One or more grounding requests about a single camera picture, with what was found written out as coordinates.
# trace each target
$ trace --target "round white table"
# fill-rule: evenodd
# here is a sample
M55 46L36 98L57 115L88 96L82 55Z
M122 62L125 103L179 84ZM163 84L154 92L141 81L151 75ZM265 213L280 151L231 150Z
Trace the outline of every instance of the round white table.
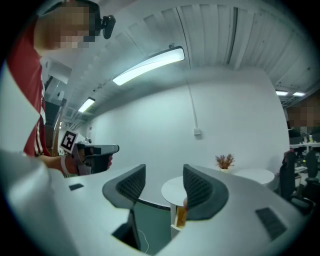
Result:
M247 178L262 185L269 184L275 178L275 175L266 169L232 170L229 174ZM187 197L187 193L184 188L183 176L170 179L164 183L161 188L161 193L164 199L170 204L184 206L184 199Z
M243 169L243 170L233 170L230 174L247 178L253 180L262 185L267 185L272 182L275 178L273 172L265 169Z

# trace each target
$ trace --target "red shirt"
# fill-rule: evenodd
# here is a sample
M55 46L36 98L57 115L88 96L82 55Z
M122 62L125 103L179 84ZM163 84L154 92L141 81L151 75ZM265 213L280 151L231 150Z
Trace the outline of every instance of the red shirt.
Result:
M20 35L6 62L16 84L40 114L40 118L26 142L24 152L28 156L50 156L46 147L45 87L42 82L41 56L34 48L36 22L37 19Z

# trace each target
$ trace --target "ceiling light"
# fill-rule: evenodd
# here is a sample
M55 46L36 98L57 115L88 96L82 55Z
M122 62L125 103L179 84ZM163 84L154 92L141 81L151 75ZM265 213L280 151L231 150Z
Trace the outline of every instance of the ceiling light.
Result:
M293 96L298 96L298 97L302 97L302 96L304 96L305 95L305 93L303 93L303 92L295 92L294 94L293 94Z
M143 73L173 62L183 61L184 59L184 49L181 46L173 47L171 49L164 50L150 56L147 60L133 66L132 68L129 68L127 71L118 75L112 81L115 82L118 86L121 86L129 80L142 75Z
M279 96L286 96L288 94L288 92L285 90L276 90L275 92Z
M89 108L93 103L95 103L95 99L89 97L83 104L82 106L79 108L79 112L83 113L86 111L87 108Z

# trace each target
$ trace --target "cable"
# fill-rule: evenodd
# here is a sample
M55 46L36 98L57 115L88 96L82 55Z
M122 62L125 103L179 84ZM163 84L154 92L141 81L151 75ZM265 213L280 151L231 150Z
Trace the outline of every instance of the cable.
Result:
M188 83L186 77L184 77L184 79L185 79L185 83L188 85L188 90L189 90L189 95L190 95L190 100L191 100L191 106L192 106L192 112L193 112L193 118L194 118L194 128L198 128L198 120L197 120L197 115L196 115L194 98L192 97L190 84Z
M146 242L146 244L148 245L148 248L147 248L146 251L144 252L144 254L147 254L147 251L149 250L149 244L148 244L148 241L147 241L147 239L146 239L145 233L143 233L140 229L138 229L138 231L140 231L140 232L143 234L144 239L145 239L145 242Z

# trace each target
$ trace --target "gray chair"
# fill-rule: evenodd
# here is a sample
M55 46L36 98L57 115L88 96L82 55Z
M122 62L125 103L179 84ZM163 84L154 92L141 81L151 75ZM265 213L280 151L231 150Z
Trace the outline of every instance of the gray chair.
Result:
M305 162L306 162L306 167L308 168L308 178L305 179L305 181L319 181L316 179L316 176L318 174L318 161L316 158L316 151L313 149L309 151L305 155Z
M296 154L289 151L285 154L279 172L281 197L293 204L303 215L308 215L314 204L312 201L293 195L295 186Z

